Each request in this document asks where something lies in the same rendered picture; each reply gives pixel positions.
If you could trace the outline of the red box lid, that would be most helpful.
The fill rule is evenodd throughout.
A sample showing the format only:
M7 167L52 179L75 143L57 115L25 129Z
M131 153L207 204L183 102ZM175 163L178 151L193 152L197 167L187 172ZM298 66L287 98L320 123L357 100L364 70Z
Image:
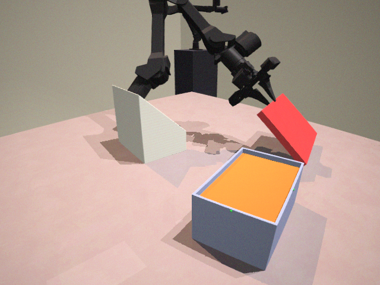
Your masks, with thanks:
M308 163L317 132L284 95L276 98L257 116L280 141L294 160Z

